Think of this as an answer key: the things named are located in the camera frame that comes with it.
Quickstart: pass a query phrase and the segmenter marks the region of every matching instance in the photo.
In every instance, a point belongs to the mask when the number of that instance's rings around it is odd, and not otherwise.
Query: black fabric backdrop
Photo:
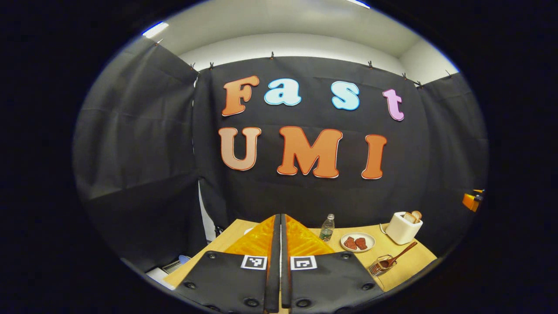
[[[223,117],[223,85],[251,75],[259,77],[259,85],[251,87],[248,102],[241,102],[245,111]],[[267,84],[280,78],[299,83],[299,104],[272,106],[263,100]],[[358,86],[356,110],[339,110],[331,103],[330,86],[337,80]],[[402,121],[389,115],[382,96],[388,89],[402,98]],[[310,144],[323,129],[341,131],[339,176],[278,174],[283,126],[301,127]],[[246,154],[242,129],[262,130],[252,169],[237,171],[223,163],[217,133],[222,127],[238,130],[234,139],[238,159]],[[368,156],[364,138],[369,134],[387,139],[383,177],[377,180],[360,176]],[[394,212],[420,210],[425,223],[417,238],[440,255],[473,216],[461,203],[463,193],[485,185],[488,146],[483,119],[460,75],[417,89],[399,75],[333,59],[281,57],[224,64],[200,72],[193,137],[205,208],[216,225],[225,227],[236,218],[262,221],[275,213],[287,213],[308,227],[319,227],[328,213],[335,214],[338,227],[363,226],[389,222]]]
[[[197,75],[142,36],[105,67],[76,123],[80,197],[113,250],[142,271],[206,245],[191,139]]]

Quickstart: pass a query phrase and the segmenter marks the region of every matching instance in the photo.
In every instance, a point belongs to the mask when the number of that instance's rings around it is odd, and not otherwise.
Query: white plate
[[[345,241],[347,241],[347,239],[348,239],[350,236],[353,237],[353,239],[355,239],[355,240],[358,239],[358,238],[360,238],[360,237],[363,237],[363,238],[366,240],[366,246],[367,246],[367,248],[364,249],[364,250],[361,250],[361,249],[359,249],[359,248],[357,248],[356,250],[352,250],[352,249],[346,247],[343,243],[345,243]],[[372,236],[369,235],[369,234],[362,233],[362,232],[351,232],[351,233],[346,234],[346,235],[344,235],[344,236],[341,237],[341,246],[343,247],[343,249],[345,249],[345,250],[347,250],[347,251],[355,252],[355,253],[366,252],[366,251],[368,251],[369,249],[371,249],[371,248],[374,246],[374,244],[376,244],[376,240],[374,239],[374,237],[372,237]]]

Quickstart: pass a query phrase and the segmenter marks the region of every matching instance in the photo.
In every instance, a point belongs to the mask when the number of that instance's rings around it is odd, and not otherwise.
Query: table surface
[[[177,287],[186,278],[188,273],[200,260],[206,251],[223,252],[229,248],[236,240],[244,235],[246,229],[253,228],[257,222],[246,220],[235,220],[228,228],[226,228],[214,241],[208,244],[202,251],[192,257],[186,264],[182,265],[174,272],[170,273],[164,278],[173,287]],[[385,230],[388,223],[383,223],[382,227]],[[319,228],[309,228],[316,236],[320,234]],[[364,232],[371,235],[376,240],[376,244],[368,251],[363,253],[355,253],[354,255],[360,260],[363,266],[368,268],[380,256],[391,254],[396,256],[410,243],[399,245],[393,242],[391,238],[383,234],[379,225],[351,227],[351,228],[335,228],[331,235],[331,240],[326,242],[335,252],[345,251],[341,246],[341,237],[350,232]],[[390,271],[381,275],[380,277],[371,277],[378,283],[382,290],[389,291],[396,286],[400,285],[413,275],[421,271],[424,267],[430,264],[436,256],[427,249],[422,243],[417,241],[417,245],[409,250],[407,253],[401,255],[397,259],[395,265]],[[279,313],[288,313],[287,308],[280,309]]]

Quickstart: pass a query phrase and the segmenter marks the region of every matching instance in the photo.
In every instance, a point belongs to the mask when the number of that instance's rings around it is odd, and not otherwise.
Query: pink letter
[[[401,97],[395,94],[394,89],[388,89],[383,92],[382,95],[387,98],[387,108],[391,117],[397,121],[403,120],[403,112],[399,111],[399,106],[397,104],[401,102]]]

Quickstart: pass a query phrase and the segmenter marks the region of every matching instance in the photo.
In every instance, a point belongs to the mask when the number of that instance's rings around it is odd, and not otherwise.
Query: plastic bottle
[[[324,221],[324,224],[321,225],[320,239],[326,242],[329,241],[329,239],[331,239],[331,235],[333,234],[333,229],[335,229],[335,222],[333,221],[334,218],[335,215],[333,215],[332,213],[329,214],[328,219],[326,219]]]

